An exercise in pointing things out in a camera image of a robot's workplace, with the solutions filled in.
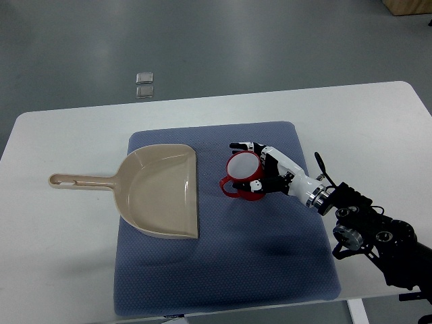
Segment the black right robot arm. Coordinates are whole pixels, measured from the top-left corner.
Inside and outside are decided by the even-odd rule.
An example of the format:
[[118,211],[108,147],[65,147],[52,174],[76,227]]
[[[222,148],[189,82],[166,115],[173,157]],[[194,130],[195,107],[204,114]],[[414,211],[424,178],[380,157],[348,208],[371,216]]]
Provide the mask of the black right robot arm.
[[318,152],[315,159],[321,170],[319,180],[327,179],[317,207],[320,215],[335,208],[337,219],[333,236],[337,244],[333,256],[342,260],[365,255],[383,274],[388,286],[420,292],[402,294],[400,301],[431,301],[431,249],[421,244],[414,228],[407,222],[385,215],[385,209],[342,182],[328,176]]

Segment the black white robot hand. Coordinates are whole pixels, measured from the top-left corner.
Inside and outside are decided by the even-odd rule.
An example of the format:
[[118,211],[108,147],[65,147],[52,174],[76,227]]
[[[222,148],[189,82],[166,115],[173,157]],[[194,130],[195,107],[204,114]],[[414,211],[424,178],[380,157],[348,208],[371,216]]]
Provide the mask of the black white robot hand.
[[232,155],[240,151],[256,153],[264,173],[262,178],[250,183],[232,184],[235,190],[243,189],[263,194],[281,192],[287,196],[295,196],[309,208],[321,207],[330,195],[321,180],[307,176],[303,168],[272,146],[257,142],[235,142],[229,147]]

